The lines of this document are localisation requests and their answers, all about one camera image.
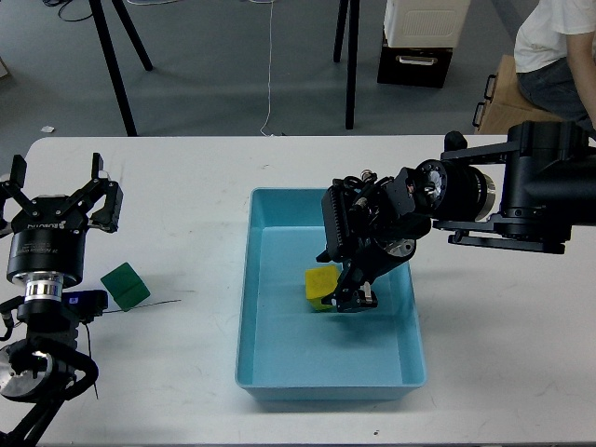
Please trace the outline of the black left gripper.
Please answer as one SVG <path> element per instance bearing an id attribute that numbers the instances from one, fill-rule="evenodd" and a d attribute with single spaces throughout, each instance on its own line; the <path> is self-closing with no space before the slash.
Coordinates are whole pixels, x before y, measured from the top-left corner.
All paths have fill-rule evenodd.
<path id="1" fill-rule="evenodd" d="M 90 180 L 83 187 L 68 197 L 39 196 L 33 203 L 22 192 L 26 170 L 24 157 L 15 155 L 8 178 L 1 181 L 1 237 L 13 230 L 7 279 L 17 283 L 28 274 L 53 273 L 73 287 L 83 279 L 86 232 L 118 230 L 122 189 L 108 174 L 101 176 L 103 159 L 94 153 Z M 4 218 L 10 198 L 21 207 L 11 223 Z"/>

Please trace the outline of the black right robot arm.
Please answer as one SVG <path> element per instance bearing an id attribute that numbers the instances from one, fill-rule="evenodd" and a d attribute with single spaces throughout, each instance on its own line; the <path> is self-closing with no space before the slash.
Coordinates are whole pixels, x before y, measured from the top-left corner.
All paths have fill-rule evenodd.
<path id="1" fill-rule="evenodd" d="M 377 306 L 374 281 L 408 262 L 432 229 L 455 245 L 563 253 L 574 226 L 595 223 L 595 150 L 572 122 L 526 121 L 479 147 L 452 131 L 439 158 L 393 177 L 336 179 L 321 207 L 318 260 L 342 266 L 321 301 L 359 312 Z"/>

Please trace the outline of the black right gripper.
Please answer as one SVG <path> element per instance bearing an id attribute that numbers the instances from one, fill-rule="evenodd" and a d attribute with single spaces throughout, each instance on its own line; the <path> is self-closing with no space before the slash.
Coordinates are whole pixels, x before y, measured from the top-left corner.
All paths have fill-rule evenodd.
<path id="1" fill-rule="evenodd" d="M 408 214 L 391 200 L 396 179 L 334 179 L 321 199 L 326 246 L 316 261 L 338 263 L 342 272 L 335 289 L 321 298 L 338 313 L 357 313 L 378 306 L 366 279 L 375 279 L 409 261 L 415 241 L 431 228 L 430 218 Z"/>

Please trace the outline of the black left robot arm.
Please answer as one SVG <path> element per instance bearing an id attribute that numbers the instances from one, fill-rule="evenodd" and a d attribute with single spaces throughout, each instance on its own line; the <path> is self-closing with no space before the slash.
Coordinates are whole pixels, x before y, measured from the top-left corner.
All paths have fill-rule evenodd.
<path id="1" fill-rule="evenodd" d="M 35 446 L 62 404 L 96 384 L 99 368 L 77 349 L 78 327 L 108 306 L 102 290 L 76 291 L 83 279 L 86 235 L 98 228 L 114 233 L 123 198 L 119 184 L 92 158 L 89 181 L 69 196 L 28 198 L 22 192 L 27 163 L 15 156 L 1 182 L 1 200 L 20 211 L 1 222 L 10 236 L 7 280 L 24 292 L 1 304 L 6 332 L 1 340 L 1 394 L 32 409 L 8 433 L 4 446 Z"/>

